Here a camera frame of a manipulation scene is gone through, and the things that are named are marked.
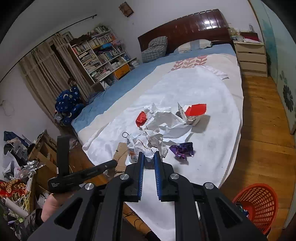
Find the person's left hand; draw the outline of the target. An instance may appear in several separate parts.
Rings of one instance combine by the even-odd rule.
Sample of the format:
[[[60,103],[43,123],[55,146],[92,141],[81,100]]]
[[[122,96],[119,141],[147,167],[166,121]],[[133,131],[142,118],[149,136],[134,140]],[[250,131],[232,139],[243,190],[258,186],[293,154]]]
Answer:
[[[72,197],[76,191],[68,192],[64,194],[50,194],[45,201],[41,213],[41,219],[43,222],[47,221],[50,216],[59,209],[68,198]]]

